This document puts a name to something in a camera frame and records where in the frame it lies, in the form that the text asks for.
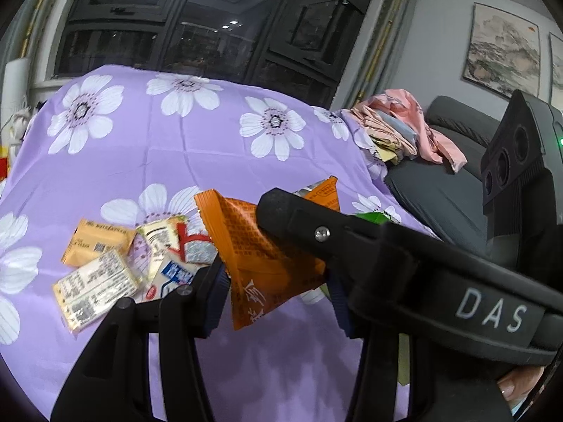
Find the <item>landscape painting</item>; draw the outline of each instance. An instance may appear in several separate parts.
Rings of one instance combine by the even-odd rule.
[[[539,29],[521,17],[475,4],[463,77],[506,98],[515,89],[539,94]]]
[[[563,41],[551,33],[551,106],[563,111]]]

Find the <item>gray sofa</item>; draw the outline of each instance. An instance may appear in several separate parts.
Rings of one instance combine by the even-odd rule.
[[[465,154],[467,165],[453,174],[448,164],[417,158],[389,170],[386,184],[399,203],[444,241],[485,256],[481,158],[499,121],[449,97],[437,97],[426,121]]]

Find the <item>orange wrapper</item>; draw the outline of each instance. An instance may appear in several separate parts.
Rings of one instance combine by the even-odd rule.
[[[303,197],[340,211],[336,182],[331,177]],[[268,237],[256,223],[256,205],[215,190],[197,194],[195,202],[231,277],[235,330],[324,283],[324,262]]]

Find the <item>purple floral bedsheet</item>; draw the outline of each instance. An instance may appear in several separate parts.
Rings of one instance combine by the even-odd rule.
[[[0,353],[19,385],[49,418],[97,327],[71,334],[51,289],[70,270],[60,259],[81,218],[133,227],[182,213],[197,228],[202,190],[256,203],[334,175],[342,212],[385,210],[428,232],[385,187],[370,144],[355,122],[257,87],[120,66],[64,86],[0,184]],[[141,240],[132,252],[146,269]],[[198,342],[217,422],[344,420],[361,342],[344,336],[327,299],[295,297],[237,332],[230,315],[227,302]],[[153,408],[165,418],[157,356],[152,337]]]

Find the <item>fingernail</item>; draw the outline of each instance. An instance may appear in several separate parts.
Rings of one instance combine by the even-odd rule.
[[[514,383],[512,381],[505,381],[500,383],[499,387],[505,400],[510,400],[514,393]]]

